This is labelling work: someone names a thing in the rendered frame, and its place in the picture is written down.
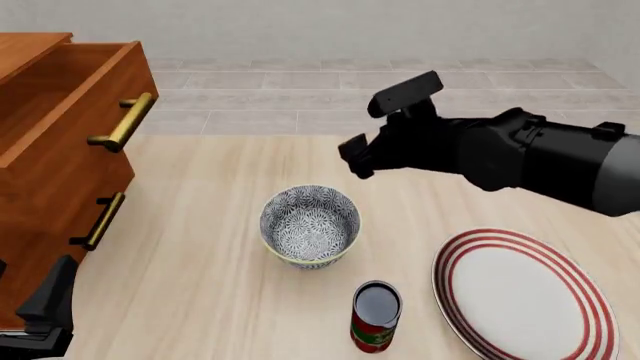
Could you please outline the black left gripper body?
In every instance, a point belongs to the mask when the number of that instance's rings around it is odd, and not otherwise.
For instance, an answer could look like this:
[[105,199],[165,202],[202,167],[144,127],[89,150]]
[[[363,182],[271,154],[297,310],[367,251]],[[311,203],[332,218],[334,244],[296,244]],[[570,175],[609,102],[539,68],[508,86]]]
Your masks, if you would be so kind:
[[37,332],[0,329],[0,360],[38,360],[65,356],[73,335],[73,323],[57,324]]

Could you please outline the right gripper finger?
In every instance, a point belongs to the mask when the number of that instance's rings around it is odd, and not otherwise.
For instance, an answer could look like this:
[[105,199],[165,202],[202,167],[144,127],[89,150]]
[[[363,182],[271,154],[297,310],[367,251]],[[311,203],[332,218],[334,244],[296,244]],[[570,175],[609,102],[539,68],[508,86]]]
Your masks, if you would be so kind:
[[349,169],[359,179],[369,179],[375,175],[374,164],[370,159],[352,159],[349,161]]
[[338,146],[340,158],[346,162],[366,161],[369,158],[368,146],[366,135],[358,134]]

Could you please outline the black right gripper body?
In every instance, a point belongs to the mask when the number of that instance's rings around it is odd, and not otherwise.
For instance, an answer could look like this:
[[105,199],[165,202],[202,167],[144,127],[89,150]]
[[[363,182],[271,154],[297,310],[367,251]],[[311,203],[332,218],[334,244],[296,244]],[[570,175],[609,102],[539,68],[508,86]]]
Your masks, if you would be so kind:
[[471,125],[472,119],[409,118],[393,113],[367,146],[366,165],[371,170],[411,168],[457,174],[459,139]]

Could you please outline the patterned blue-white bowl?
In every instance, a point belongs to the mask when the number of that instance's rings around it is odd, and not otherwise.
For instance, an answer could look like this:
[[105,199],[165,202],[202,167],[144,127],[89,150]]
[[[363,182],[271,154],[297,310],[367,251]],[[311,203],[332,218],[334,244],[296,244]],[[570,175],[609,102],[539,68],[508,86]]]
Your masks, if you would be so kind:
[[323,269],[339,261],[355,244],[359,210],[335,188],[296,185],[264,205],[259,227],[266,247],[298,269]]

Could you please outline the white plate with red rings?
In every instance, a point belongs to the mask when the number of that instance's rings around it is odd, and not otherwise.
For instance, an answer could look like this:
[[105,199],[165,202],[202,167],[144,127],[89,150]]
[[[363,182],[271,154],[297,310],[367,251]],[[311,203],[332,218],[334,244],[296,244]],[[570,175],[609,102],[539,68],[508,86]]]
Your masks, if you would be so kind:
[[615,313],[592,278],[551,245],[480,228],[437,251],[431,282],[453,332],[482,360],[617,360]]

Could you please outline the wooden cabinet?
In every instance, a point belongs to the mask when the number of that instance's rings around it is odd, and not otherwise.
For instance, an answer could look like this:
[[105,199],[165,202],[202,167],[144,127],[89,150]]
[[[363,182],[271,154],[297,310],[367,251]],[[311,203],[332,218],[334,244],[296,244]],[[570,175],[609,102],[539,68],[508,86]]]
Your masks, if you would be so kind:
[[59,257],[97,247],[158,97],[138,41],[0,33],[0,329],[21,328],[17,308]]

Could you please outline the wooden drawer, closed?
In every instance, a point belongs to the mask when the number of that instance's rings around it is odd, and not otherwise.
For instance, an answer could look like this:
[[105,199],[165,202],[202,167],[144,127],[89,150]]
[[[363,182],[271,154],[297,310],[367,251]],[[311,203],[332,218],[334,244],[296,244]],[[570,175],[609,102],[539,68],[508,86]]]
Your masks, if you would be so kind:
[[87,160],[64,161],[24,188],[0,185],[18,191],[17,197],[0,200],[0,259],[11,264],[67,250],[80,254],[69,239],[89,233],[103,209],[96,199],[126,191],[133,178],[125,153],[98,152]]

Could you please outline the red and green tin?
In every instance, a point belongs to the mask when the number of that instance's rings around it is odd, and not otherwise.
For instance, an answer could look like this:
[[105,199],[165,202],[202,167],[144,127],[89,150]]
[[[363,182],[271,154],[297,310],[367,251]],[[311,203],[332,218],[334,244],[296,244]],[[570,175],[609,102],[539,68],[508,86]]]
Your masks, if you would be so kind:
[[373,280],[362,284],[354,293],[350,337],[364,353],[382,353],[393,341],[403,301],[391,284]]

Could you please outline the wooden drawer, open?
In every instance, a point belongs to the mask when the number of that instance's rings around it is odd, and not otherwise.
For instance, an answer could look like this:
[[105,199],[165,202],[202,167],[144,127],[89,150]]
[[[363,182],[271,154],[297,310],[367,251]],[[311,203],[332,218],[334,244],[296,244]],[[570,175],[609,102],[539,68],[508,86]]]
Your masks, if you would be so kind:
[[127,113],[123,99],[158,92],[142,44],[62,44],[0,84],[0,169],[43,171],[87,160]]

